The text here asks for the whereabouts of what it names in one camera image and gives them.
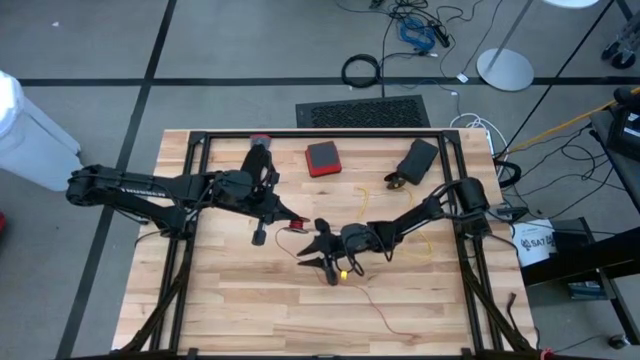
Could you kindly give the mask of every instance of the white bucket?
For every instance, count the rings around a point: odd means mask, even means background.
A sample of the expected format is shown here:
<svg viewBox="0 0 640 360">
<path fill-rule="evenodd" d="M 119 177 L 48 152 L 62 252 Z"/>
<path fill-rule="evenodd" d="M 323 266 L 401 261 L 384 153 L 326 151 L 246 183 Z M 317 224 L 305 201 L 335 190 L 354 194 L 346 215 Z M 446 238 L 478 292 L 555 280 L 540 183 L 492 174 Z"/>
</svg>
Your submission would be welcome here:
<svg viewBox="0 0 640 360">
<path fill-rule="evenodd" d="M 82 168 L 78 143 L 24 97 L 18 81 L 0 72 L 0 168 L 53 191 L 65 191 Z"/>
</svg>

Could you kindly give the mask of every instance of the red wire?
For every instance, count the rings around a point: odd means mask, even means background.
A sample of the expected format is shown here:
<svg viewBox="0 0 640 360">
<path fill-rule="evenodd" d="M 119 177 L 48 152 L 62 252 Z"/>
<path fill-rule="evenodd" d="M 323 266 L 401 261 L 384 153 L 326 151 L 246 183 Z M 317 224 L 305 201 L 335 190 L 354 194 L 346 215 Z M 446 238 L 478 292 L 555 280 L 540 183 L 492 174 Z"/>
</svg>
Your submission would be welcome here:
<svg viewBox="0 0 640 360">
<path fill-rule="evenodd" d="M 276 231 L 276 235 L 275 235 L 275 238 L 276 238 L 276 245 L 278 245 L 278 247 L 279 247 L 280 249 L 282 249 L 282 251 L 284 251 L 284 252 L 286 252 L 287 254 L 289 254 L 289 256 L 291 256 L 294 260 L 296 260 L 296 261 L 300 261 L 300 259 L 299 259 L 297 256 L 293 255 L 293 253 L 291 253 L 289 250 L 285 249 L 285 248 L 280 244 L 280 242 L 278 241 L 278 234 L 280 233 L 280 231 L 282 231 L 282 230 L 284 230 L 284 229 L 285 229 L 285 228 L 281 228 L 281 229 L 279 229 L 278 231 Z M 322 277 L 320 277 L 320 274 L 318 274 L 318 272 L 317 272 L 315 269 L 313 269 L 313 272 L 316 274 L 316 276 L 318 277 L 318 281 L 319 281 L 322 285 L 326 285 L 326 286 L 328 286 L 328 284 L 327 284 L 325 281 L 323 281 L 323 280 L 322 280 Z M 367 296 L 367 299 L 369 300 L 369 304 L 370 304 L 370 305 L 371 305 L 371 306 L 372 306 L 372 307 L 373 307 L 373 308 L 378 312 L 378 314 L 380 314 L 380 318 L 381 318 L 381 319 L 382 319 L 382 321 L 384 322 L 384 326 L 386 326 L 386 327 L 387 327 L 387 330 L 389 330 L 389 332 L 390 332 L 390 333 L 392 333 L 392 334 L 396 334 L 396 335 L 401 335 L 401 336 L 410 336 L 411 338 L 418 337 L 418 335 L 416 335 L 416 334 L 412 334 L 412 333 L 403 333 L 403 332 L 398 332 L 398 331 L 393 330 L 393 329 L 391 328 L 391 326 L 389 325 L 389 322 L 387 322 L 387 318 L 386 318 L 386 317 L 384 316 L 384 314 L 382 313 L 382 310 L 380 310 L 380 308 L 379 308 L 379 307 L 378 307 L 378 306 L 373 302 L 373 299 L 371 299 L 371 296 L 369 295 L 369 293 L 368 293 L 365 289 L 363 289 L 363 288 L 361 288 L 361 287 L 359 287 L 359 286 L 357 286 L 357 285 L 351 285 L 351 284 L 344 284 L 343 286 L 353 287 L 353 288 L 356 288 L 356 289 L 358 289 L 358 290 L 362 291 L 362 292 Z"/>
</svg>

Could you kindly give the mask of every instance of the butcher block tabletop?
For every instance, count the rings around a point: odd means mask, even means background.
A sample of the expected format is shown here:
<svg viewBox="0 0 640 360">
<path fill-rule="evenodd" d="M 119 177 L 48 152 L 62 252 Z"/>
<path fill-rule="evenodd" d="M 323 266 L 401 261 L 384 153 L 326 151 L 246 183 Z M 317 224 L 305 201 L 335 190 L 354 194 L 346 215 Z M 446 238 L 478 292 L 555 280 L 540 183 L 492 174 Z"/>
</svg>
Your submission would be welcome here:
<svg viewBox="0 0 640 360">
<path fill-rule="evenodd" d="M 165 131 L 155 175 L 182 173 L 189 133 Z M 501 203 L 484 131 L 461 129 L 460 137 L 468 176 L 482 182 L 491 204 Z M 309 144 L 330 140 L 338 148 L 342 172 L 311 178 L 304 151 Z M 280 173 L 275 193 L 301 216 L 326 219 L 334 232 L 349 223 L 393 220 L 409 209 L 412 200 L 417 204 L 444 182 L 438 156 L 419 185 L 386 188 L 384 176 L 395 171 L 413 140 L 274 138 L 270 150 Z M 424 140 L 436 145 L 434 139 Z M 246 138 L 214 139 L 207 170 L 239 169 L 249 146 Z M 455 178 L 453 149 L 448 152 Z M 461 348 L 473 348 L 451 221 L 435 221 L 410 234 L 396 247 L 392 262 L 382 254 L 359 254 L 364 277 L 352 273 L 334 287 L 326 284 L 319 269 L 297 266 L 288 253 L 306 247 L 313 231 L 307 235 L 278 231 L 287 223 L 276 222 L 266 229 L 266 244 L 256 247 L 251 245 L 256 225 L 256 219 L 220 209 L 200 214 L 179 353 L 195 347 L 203 355 L 458 355 Z M 511 239 L 507 225 L 491 222 L 491 226 L 496 235 Z M 140 235 L 156 230 L 143 226 Z M 114 349 L 125 345 L 153 311 L 168 242 L 152 235 L 136 247 Z M 484 251 L 498 308 L 505 313 L 509 294 L 515 293 L 516 324 L 535 344 L 515 251 L 491 237 L 484 240 Z M 486 313 L 479 302 L 478 314 L 484 346 L 490 348 Z M 168 347 L 172 315 L 169 308 L 160 348 Z"/>
</svg>

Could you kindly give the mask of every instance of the white cable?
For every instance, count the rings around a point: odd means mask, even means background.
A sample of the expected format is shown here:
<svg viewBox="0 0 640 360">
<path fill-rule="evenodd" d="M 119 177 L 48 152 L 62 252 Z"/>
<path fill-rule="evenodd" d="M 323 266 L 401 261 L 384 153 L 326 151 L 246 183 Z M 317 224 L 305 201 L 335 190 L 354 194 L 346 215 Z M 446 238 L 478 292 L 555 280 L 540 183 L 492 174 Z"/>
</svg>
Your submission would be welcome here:
<svg viewBox="0 0 640 360">
<path fill-rule="evenodd" d="M 504 135 L 502 135 L 500 130 L 498 130 L 498 128 L 495 125 L 493 125 L 491 123 L 491 121 L 489 121 L 489 120 L 487 120 L 485 118 L 481 118 L 478 114 L 464 113 L 464 114 L 461 114 L 459 116 L 456 116 L 455 118 L 453 118 L 453 120 L 451 120 L 451 123 L 449 123 L 449 127 L 455 127 L 454 125 L 455 125 L 456 121 L 462 119 L 465 116 L 473 116 L 474 117 L 472 122 L 470 122 L 467 125 L 465 125 L 465 127 L 467 127 L 467 128 L 483 128 L 483 129 L 485 129 L 485 131 L 489 131 L 489 133 L 491 133 L 490 130 L 487 129 L 487 125 L 489 125 L 498 134 L 498 136 L 500 136 L 500 140 L 502 140 L 502 143 L 504 144 L 505 149 L 506 149 L 505 153 L 509 154 L 509 148 L 507 148 L 507 139 L 504 138 Z M 505 155 L 504 161 L 507 161 L 508 158 L 509 158 L 509 155 Z M 502 172 L 503 171 L 504 171 L 504 167 L 501 167 L 500 170 L 498 170 L 498 179 L 500 179 L 500 177 L 502 177 Z"/>
</svg>

